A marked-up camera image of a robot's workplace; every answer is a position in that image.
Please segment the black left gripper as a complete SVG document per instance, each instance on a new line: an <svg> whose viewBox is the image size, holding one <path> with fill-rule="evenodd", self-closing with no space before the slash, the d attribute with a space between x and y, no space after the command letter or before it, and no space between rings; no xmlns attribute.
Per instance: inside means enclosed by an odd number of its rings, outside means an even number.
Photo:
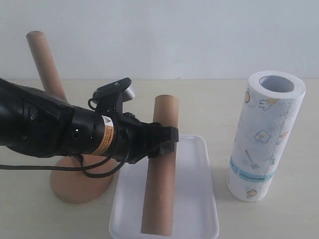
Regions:
<svg viewBox="0 0 319 239"><path fill-rule="evenodd" d="M132 113L113 113L100 117L104 133L98 146L99 156L135 164L147 156L157 158L174 152L174 143L179 142L178 128L174 126L142 122ZM148 142L160 146L150 151Z"/></svg>

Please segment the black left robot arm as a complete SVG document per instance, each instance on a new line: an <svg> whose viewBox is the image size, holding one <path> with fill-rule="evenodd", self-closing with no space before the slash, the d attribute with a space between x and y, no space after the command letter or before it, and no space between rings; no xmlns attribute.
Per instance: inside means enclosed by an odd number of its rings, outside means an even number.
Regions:
<svg viewBox="0 0 319 239"><path fill-rule="evenodd" d="M173 152L178 129L139 121L123 112L131 79L99 87L89 108L71 105L45 91L0 82L0 143L37 158L96 155L134 164Z"/></svg>

